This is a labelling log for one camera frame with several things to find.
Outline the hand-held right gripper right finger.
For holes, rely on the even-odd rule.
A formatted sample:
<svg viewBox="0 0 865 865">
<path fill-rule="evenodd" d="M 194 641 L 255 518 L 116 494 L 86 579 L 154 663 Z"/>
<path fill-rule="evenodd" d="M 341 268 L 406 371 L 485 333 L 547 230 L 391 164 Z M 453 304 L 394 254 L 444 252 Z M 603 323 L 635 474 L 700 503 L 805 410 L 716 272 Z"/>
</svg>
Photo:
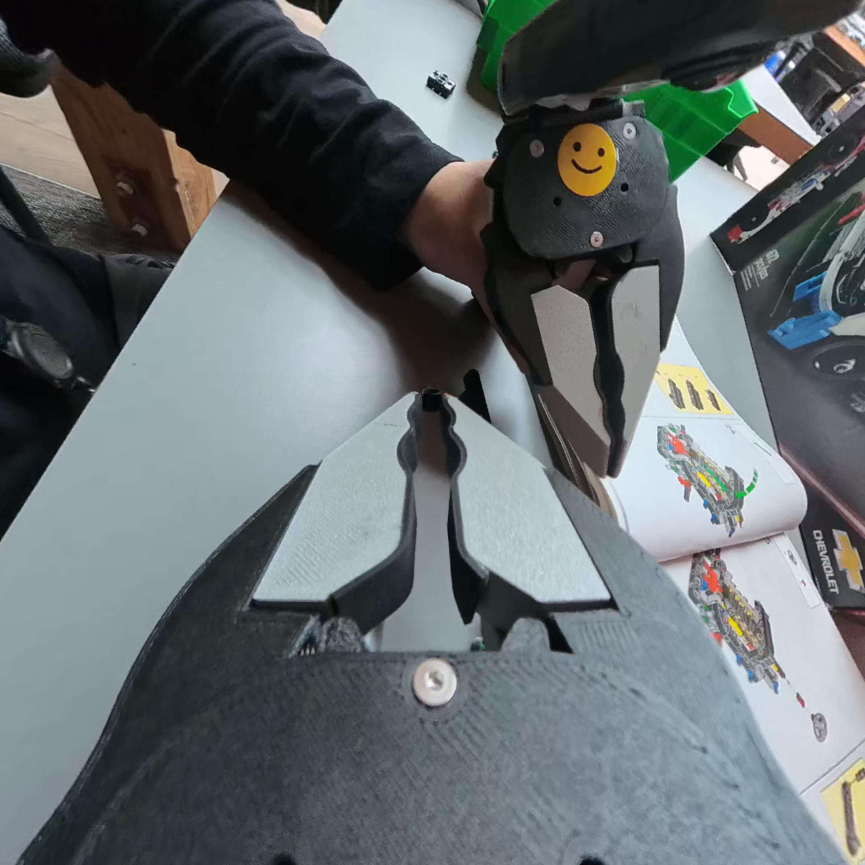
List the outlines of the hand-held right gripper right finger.
<svg viewBox="0 0 865 865">
<path fill-rule="evenodd" d="M 612 607 L 555 481 L 586 503 L 579 490 L 459 399 L 445 400 L 445 442 L 451 585 L 485 643 L 520 619 Z"/>
</svg>

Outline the lego instruction booklet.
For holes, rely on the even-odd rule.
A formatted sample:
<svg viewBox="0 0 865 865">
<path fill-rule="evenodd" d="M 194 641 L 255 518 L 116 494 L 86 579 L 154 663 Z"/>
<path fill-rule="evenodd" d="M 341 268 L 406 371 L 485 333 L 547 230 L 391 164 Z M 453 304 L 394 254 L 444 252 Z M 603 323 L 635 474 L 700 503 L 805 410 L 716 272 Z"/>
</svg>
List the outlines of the lego instruction booklet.
<svg viewBox="0 0 865 865">
<path fill-rule="evenodd" d="M 708 377 L 679 323 L 624 467 L 590 490 L 666 569 L 774 756 L 846 863 L 863 863 L 863 678 L 789 533 L 794 470 Z"/>
</svg>

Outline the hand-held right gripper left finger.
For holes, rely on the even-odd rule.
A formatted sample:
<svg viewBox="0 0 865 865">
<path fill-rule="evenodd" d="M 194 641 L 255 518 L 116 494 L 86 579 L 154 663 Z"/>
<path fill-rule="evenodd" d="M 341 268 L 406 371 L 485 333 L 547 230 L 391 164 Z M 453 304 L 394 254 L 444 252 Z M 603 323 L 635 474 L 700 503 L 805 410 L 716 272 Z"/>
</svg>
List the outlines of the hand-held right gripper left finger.
<svg viewBox="0 0 865 865">
<path fill-rule="evenodd" d="M 379 626 L 414 584 L 419 393 L 315 468 L 252 595 L 255 606 Z"/>
</svg>

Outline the person's left forearm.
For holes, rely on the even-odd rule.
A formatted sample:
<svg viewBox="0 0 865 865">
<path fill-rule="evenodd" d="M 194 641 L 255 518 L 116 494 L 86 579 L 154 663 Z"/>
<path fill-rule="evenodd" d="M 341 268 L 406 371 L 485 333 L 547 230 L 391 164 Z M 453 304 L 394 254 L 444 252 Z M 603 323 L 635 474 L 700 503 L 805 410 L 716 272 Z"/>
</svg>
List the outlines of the person's left forearm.
<svg viewBox="0 0 865 865">
<path fill-rule="evenodd" d="M 374 287 L 420 269 L 403 225 L 459 158 L 275 2 L 2 2 L 2 19 L 24 51 L 110 86 Z"/>
</svg>

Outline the black lego set box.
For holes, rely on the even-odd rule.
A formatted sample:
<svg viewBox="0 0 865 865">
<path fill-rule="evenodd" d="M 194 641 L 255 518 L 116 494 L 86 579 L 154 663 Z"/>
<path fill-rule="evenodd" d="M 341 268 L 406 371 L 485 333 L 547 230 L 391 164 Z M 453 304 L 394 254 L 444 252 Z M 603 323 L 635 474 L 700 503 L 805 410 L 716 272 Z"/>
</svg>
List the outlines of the black lego set box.
<svg viewBox="0 0 865 865">
<path fill-rule="evenodd" d="M 711 234 L 733 275 L 828 606 L 864 607 L 863 110 Z"/>
</svg>

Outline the wooden side table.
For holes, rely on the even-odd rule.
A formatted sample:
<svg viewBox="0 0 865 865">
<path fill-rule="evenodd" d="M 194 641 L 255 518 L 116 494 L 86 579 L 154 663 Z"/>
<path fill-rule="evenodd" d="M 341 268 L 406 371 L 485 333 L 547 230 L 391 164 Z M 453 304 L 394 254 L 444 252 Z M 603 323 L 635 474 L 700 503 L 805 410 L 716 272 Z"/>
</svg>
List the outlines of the wooden side table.
<svg viewBox="0 0 865 865">
<path fill-rule="evenodd" d="M 744 75 L 757 112 L 744 118 L 740 130 L 787 164 L 793 164 L 821 142 L 792 100 L 764 66 Z"/>
</svg>

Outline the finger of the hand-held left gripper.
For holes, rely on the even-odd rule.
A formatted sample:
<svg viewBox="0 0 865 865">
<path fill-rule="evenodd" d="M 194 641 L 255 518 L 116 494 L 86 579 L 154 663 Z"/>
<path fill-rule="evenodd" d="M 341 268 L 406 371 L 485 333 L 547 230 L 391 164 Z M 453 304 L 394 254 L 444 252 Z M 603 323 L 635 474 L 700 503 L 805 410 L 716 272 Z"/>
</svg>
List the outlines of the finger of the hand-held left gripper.
<svg viewBox="0 0 865 865">
<path fill-rule="evenodd" d="M 660 359 L 657 265 L 633 268 L 593 293 L 596 377 L 610 436 L 607 475 L 618 475 L 633 442 Z"/>
<path fill-rule="evenodd" d="M 601 478 L 626 454 L 625 364 L 615 334 L 617 285 L 587 299 L 561 286 L 532 298 L 549 382 L 535 389 L 562 442 Z"/>
</svg>

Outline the person's left hand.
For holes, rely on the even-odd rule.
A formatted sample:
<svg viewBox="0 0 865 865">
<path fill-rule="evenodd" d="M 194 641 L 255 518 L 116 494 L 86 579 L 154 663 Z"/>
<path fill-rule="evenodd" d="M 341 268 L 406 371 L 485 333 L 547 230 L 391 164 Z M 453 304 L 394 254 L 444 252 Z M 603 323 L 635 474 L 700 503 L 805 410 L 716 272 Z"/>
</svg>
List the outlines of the person's left hand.
<svg viewBox="0 0 865 865">
<path fill-rule="evenodd" d="M 428 270 L 470 289 L 488 319 L 484 290 L 487 258 L 482 230 L 492 221 L 493 161 L 454 162 L 439 170 L 405 218 L 401 238 Z"/>
</svg>

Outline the wooden table leg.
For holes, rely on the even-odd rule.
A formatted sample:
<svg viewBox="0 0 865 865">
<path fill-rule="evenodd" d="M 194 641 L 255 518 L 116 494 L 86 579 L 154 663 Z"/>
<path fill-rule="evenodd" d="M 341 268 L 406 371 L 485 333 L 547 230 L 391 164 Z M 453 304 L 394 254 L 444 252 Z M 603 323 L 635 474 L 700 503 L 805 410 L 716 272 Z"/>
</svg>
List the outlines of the wooden table leg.
<svg viewBox="0 0 865 865">
<path fill-rule="evenodd" d="M 227 178 L 109 86 L 90 86 L 59 66 L 52 90 L 110 222 L 151 246 L 183 252 Z"/>
</svg>

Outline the green plastic bin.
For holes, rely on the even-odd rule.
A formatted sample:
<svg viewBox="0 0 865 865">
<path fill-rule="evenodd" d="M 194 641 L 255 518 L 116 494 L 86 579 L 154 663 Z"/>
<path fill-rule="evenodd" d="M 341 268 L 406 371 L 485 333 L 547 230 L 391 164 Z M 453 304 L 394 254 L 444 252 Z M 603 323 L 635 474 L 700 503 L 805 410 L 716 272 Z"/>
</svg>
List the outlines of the green plastic bin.
<svg viewBox="0 0 865 865">
<path fill-rule="evenodd" d="M 481 24 L 476 46 L 483 87 L 496 91 L 505 43 L 549 5 L 549 1 L 477 2 Z M 758 112 L 741 82 L 714 92 L 694 92 L 664 84 L 627 93 L 624 99 L 643 102 L 645 118 L 661 132 L 673 182 L 735 132 L 745 118 Z"/>
</svg>

